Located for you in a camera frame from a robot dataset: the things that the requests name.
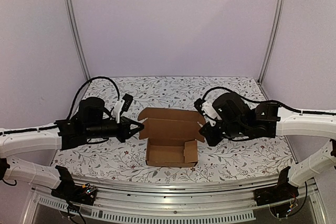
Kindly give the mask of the left aluminium corner post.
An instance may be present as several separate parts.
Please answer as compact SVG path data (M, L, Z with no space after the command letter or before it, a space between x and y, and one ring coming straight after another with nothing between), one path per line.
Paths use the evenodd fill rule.
M73 42L75 45L75 50L78 56L79 64L83 73L83 76L85 80L89 80L91 78L88 64L85 58L84 50L82 47L81 39L80 39L80 34L78 30L78 25L76 21L76 15L75 15L75 9L73 5L72 0L64 0L65 2L65 7L66 7L66 12L68 15L68 20L69 20L69 25L70 25L70 30L71 34L73 37Z

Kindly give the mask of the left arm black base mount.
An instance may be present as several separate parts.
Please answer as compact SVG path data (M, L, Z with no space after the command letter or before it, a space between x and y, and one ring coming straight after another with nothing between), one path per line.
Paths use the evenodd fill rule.
M71 202L93 206L97 187L89 183L76 185L68 169L62 166L55 166L59 173L60 184L51 190L51 195Z

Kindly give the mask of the aluminium corner post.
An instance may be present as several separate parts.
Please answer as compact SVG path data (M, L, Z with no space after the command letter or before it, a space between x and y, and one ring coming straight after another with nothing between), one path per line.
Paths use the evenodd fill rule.
M266 52L264 55L264 59L261 65L261 70L258 76L257 82L262 85L263 82L265 81L268 67L270 64L272 52L275 46L278 30L279 30L279 25L281 21L281 16L282 16L282 11L284 8L284 2L285 0L277 0L276 1L276 8L275 8L275 13L274 13L274 18L272 21L272 26L271 26L271 31L270 31L270 36L267 42L267 47L266 47Z
M83 76L85 80L89 80L91 78L88 64L85 58L84 50L82 47L81 39L80 39L80 34L78 30L78 25L76 21L76 15L75 15L75 9L73 5L72 0L64 0L65 2L65 7L66 7L66 12L68 15L68 20L69 20L69 25L70 25L70 30L71 34L73 37L73 42L75 45L75 50L78 56L79 64L83 73Z

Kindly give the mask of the right aluminium corner post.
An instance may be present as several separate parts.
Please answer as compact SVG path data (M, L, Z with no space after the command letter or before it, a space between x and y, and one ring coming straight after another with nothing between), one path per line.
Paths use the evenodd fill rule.
M261 70L258 76L257 82L262 85L263 82L265 81L268 67L270 64L272 52L275 46L278 30L279 30L279 25L281 21L281 16L282 16L282 11L284 8L284 2L285 0L277 0L276 1L276 8L275 8L275 13L274 13L274 18L272 21L272 26L271 26L271 31L270 31L270 36L267 42L267 47L266 47L266 52L264 55L264 59L261 65Z

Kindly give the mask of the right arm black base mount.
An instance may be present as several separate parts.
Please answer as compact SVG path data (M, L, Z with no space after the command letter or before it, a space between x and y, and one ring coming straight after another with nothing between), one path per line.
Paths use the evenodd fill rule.
M287 202L282 205L270 207L271 214L276 218L287 218L293 210L297 200L296 197L299 196L298 186L293 186L289 183L289 170L290 166L284 168L280 172L275 186L260 188L253 191L254 201L257 206L293 199L293 203Z

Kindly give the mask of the brown cardboard box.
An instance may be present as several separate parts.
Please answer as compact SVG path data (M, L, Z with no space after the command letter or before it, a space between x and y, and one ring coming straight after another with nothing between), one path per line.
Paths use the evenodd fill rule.
M144 129L139 139L147 140L146 164L152 167L191 168L198 163L199 133L205 119L197 111L145 108L138 115Z

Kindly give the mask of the curved aluminium rail base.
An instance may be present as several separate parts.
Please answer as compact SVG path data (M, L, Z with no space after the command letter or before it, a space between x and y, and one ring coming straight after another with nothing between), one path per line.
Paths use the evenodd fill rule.
M98 188L92 206L81 206L86 223L327 223L316 182L299 189L303 207L275 218L270 206L258 206L254 190L272 186L276 176L228 182L155 184L76 176Z

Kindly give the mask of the floral patterned table mat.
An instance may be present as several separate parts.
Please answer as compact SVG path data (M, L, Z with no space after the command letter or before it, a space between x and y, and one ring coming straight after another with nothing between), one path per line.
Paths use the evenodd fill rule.
M117 97L133 96L126 116L136 119L147 107L192 110L194 102L206 96L213 101L227 87L248 99L254 107L264 96L252 78L225 77L121 77L95 80L85 97L102 98L111 108ZM198 145L198 164L191 168L150 167L145 163L146 141L133 137L124 144L109 141L59 151L53 165L68 168L81 177L137 183L211 183L277 175L294 162L283 137L247 142L222 141L215 147Z

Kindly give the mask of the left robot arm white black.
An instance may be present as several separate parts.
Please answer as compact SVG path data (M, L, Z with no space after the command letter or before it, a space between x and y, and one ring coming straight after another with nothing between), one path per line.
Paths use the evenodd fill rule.
M78 188L64 167L38 165L17 158L17 154L41 150L71 150L115 137L119 142L144 129L140 122L122 116L130 106L119 100L112 110L101 98L89 97L80 101L78 111L70 118L28 129L1 130L1 179L20 180L56 189L67 200L78 195Z

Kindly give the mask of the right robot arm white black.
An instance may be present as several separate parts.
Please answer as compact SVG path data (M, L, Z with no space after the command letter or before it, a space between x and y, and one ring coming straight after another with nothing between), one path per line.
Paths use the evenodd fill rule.
M222 140L234 142L277 136L315 136L328 141L315 153L298 164L282 170L278 185L271 190L276 201L291 194L292 186L299 187L308 179L335 166L335 112L308 111L290 108L274 100L257 101L255 108L249 100L235 92L226 92L214 102L199 98L195 109L208 122L199 130L209 146Z

